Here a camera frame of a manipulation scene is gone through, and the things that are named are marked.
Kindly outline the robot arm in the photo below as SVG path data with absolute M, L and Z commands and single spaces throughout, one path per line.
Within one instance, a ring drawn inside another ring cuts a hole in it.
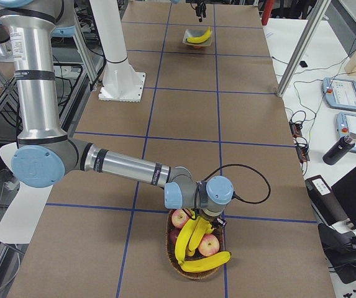
M 211 173 L 196 182 L 184 167 L 100 149 L 62 129 L 51 38 L 74 36 L 75 20 L 73 1 L 0 1 L 0 28 L 9 31 L 22 119 L 11 160 L 15 176 L 41 188 L 73 170 L 111 173 L 161 187 L 168 209 L 187 209 L 213 227 L 225 226 L 221 214 L 234 194 L 227 178 Z

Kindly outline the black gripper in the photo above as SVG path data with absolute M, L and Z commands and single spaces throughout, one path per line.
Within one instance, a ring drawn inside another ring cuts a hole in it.
M 219 227 L 216 222 L 216 219 L 222 218 L 221 213 L 218 214 L 215 212 L 211 212 L 208 209 L 201 209 L 199 214 L 203 219 L 207 220 L 211 224 L 212 228 L 222 228 Z
M 191 0 L 191 8 L 197 12 L 199 22 L 203 21 L 203 13 L 206 12 L 206 2 L 204 0 Z

